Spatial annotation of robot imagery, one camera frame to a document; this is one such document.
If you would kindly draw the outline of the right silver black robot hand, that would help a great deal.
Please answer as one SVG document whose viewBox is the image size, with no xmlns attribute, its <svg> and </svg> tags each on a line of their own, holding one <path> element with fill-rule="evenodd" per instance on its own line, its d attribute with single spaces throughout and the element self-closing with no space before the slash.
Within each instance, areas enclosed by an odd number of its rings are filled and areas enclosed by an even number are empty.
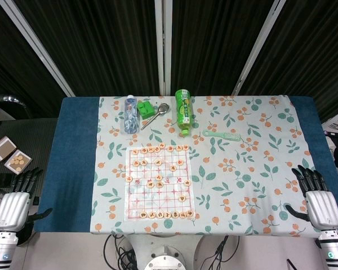
<svg viewBox="0 0 338 270">
<path fill-rule="evenodd" d="M 296 218 L 310 222 L 320 231 L 338 229 L 338 205 L 323 176 L 301 165 L 291 170 L 299 183 L 307 212 L 299 213 L 291 205 L 285 206 L 287 211 Z"/>
</svg>

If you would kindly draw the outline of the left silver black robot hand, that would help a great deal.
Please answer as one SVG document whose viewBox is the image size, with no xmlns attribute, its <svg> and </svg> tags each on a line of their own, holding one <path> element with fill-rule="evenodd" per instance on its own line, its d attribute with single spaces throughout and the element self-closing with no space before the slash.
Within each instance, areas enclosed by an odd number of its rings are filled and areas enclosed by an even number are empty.
<svg viewBox="0 0 338 270">
<path fill-rule="evenodd" d="M 24 174 L 12 175 L 5 191 L 0 187 L 0 231 L 19 232 L 27 223 L 34 223 L 51 214 L 52 209 L 48 208 L 43 213 L 30 215 L 29 208 L 32 204 L 33 193 L 37 180 L 43 170 L 38 167 L 25 172 Z"/>
</svg>

